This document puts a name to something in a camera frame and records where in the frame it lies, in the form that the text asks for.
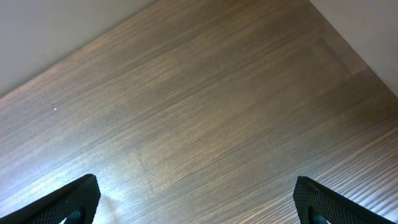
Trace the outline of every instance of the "desk surface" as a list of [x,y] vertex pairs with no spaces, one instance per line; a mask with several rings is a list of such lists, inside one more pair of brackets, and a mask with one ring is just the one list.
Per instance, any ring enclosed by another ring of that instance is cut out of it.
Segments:
[[297,223],[306,175],[396,222],[397,116],[307,0],[160,0],[1,99],[0,216],[93,173],[95,223]]

